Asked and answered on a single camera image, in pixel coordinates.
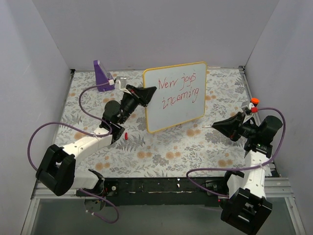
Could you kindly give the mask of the yellow framed whiteboard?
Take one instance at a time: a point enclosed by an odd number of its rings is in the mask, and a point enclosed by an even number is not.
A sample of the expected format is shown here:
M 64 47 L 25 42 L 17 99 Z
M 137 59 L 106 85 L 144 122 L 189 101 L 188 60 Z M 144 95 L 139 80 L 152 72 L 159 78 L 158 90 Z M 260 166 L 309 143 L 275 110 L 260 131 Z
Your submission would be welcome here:
M 205 114 L 207 63 L 146 69 L 143 87 L 156 87 L 145 108 L 148 133 L 165 130 Z

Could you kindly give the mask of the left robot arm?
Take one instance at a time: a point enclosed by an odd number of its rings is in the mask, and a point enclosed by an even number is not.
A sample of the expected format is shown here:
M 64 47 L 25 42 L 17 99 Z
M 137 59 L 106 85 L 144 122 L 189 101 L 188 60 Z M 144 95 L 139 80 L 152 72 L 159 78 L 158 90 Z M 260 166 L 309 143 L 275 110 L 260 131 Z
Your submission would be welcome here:
M 76 165 L 98 150 L 114 144 L 124 133 L 122 124 L 140 105 L 147 107 L 157 88 L 138 88 L 126 85 L 122 88 L 120 102 L 106 103 L 100 125 L 93 133 L 64 146 L 51 145 L 36 168 L 36 179 L 55 195 L 62 196 L 70 189 L 82 191 L 85 195 L 98 196 L 105 191 L 105 179 L 95 170 L 77 171 Z

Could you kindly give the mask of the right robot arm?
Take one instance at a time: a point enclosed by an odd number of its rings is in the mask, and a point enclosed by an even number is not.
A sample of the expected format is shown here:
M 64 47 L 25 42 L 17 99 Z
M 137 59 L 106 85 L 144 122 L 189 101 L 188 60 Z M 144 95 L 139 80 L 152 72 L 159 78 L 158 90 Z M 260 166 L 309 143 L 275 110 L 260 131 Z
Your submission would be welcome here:
M 263 165 L 272 153 L 274 136 L 283 126 L 275 116 L 267 116 L 260 125 L 253 117 L 238 112 L 226 120 L 213 123 L 213 128 L 231 141 L 246 138 L 244 145 L 246 170 L 231 170 L 221 182 L 222 191 L 229 194 L 221 219 L 247 235 L 255 235 L 272 212 L 264 190 L 266 169 Z

